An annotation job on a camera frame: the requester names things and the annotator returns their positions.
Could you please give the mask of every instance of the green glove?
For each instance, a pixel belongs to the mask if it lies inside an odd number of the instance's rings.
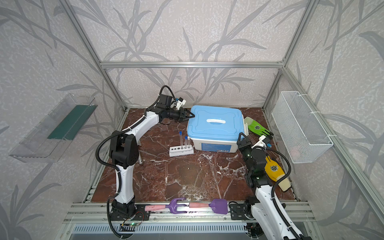
[[[256,122],[252,118],[250,118],[250,117],[244,118],[244,123],[248,124],[248,129],[251,132],[254,132],[259,136],[264,135],[269,139],[273,139],[273,137],[272,137],[273,133],[270,132],[269,130],[267,130],[265,127],[263,127],[260,123]]]

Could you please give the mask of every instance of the purple trowel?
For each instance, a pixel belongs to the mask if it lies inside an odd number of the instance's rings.
[[[212,211],[217,214],[227,214],[228,205],[227,200],[225,199],[214,199],[210,204],[201,203],[201,202],[191,202],[189,203],[190,208],[195,207],[211,207]]]

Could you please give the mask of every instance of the yellow glove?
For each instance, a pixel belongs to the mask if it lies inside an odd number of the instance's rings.
[[[272,160],[269,155],[267,155],[265,159],[265,172],[272,181],[277,182],[277,180],[279,180],[285,175],[284,170],[279,166],[277,162]],[[291,183],[289,182],[288,178],[284,179],[281,183],[279,183],[279,187],[283,190],[283,192],[287,191],[288,188],[291,187]]]

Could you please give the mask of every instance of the box label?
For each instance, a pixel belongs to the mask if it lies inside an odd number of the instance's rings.
[[[232,145],[202,143],[201,150],[212,152],[229,152]]]

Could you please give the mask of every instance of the wire mesh basket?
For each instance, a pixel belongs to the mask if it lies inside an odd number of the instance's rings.
[[[281,92],[272,116],[293,163],[314,162],[333,145],[297,91]]]

